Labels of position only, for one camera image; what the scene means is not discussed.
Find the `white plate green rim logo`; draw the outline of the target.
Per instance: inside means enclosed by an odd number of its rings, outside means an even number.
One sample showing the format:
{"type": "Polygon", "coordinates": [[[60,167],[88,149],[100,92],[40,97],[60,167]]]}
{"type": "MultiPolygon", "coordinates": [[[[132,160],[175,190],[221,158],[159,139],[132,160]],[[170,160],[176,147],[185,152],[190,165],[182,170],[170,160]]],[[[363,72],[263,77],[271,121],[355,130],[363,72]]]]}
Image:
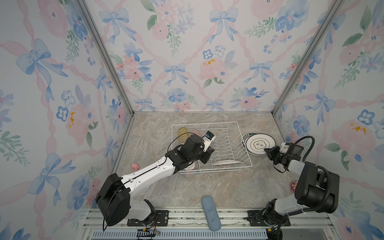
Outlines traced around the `white plate green rim logo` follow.
{"type": "Polygon", "coordinates": [[[248,137],[245,141],[246,150],[256,156],[265,155],[265,148],[273,148],[275,146],[275,139],[266,134],[255,134],[248,137]]]}

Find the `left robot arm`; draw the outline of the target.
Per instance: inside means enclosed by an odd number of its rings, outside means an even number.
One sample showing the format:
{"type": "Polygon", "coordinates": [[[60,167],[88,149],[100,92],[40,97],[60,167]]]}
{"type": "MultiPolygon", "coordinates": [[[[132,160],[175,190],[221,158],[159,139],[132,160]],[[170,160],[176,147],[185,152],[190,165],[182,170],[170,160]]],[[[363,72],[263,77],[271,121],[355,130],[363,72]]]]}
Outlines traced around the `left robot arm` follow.
{"type": "Polygon", "coordinates": [[[155,163],[135,173],[118,176],[113,173],[107,177],[98,195],[96,203],[103,215],[103,227],[111,227],[124,218],[152,225],[156,218],[156,209],[149,200],[134,200],[134,196],[155,182],[174,175],[194,162],[206,164],[214,152],[211,143],[216,136],[210,131],[203,137],[191,133],[184,144],[168,151],[155,163]]]}

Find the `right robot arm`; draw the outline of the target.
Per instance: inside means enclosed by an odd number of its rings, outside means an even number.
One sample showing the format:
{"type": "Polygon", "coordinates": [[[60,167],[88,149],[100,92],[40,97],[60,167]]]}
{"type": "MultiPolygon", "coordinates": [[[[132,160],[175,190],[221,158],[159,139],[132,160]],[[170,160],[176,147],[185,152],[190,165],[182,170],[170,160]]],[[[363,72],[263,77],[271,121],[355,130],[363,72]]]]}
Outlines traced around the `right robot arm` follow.
{"type": "Polygon", "coordinates": [[[340,176],[326,168],[305,162],[304,148],[294,143],[266,148],[273,165],[299,176],[294,194],[274,199],[261,213],[261,221],[268,226],[283,224],[288,217],[306,212],[334,213],[339,205],[340,176]]]}

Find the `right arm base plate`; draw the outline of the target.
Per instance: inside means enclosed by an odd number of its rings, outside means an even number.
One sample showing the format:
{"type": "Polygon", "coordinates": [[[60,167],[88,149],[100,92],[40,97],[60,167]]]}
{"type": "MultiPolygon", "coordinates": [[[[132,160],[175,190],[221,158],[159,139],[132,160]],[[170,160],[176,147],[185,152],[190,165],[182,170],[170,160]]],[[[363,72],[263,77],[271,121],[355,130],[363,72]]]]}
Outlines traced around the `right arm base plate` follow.
{"type": "Polygon", "coordinates": [[[263,210],[249,210],[246,220],[250,222],[251,227],[276,227],[283,215],[271,211],[264,213],[263,210]]]}

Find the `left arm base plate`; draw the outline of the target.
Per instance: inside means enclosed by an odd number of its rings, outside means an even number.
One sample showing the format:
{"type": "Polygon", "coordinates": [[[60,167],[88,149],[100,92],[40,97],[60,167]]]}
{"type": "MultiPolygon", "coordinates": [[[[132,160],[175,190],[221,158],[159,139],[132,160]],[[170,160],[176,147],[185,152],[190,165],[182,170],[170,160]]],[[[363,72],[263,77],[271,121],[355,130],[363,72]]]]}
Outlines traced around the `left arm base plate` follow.
{"type": "Polygon", "coordinates": [[[128,227],[166,227],[169,221],[168,210],[156,210],[154,213],[151,213],[145,220],[139,221],[136,219],[128,219],[128,227]]]}

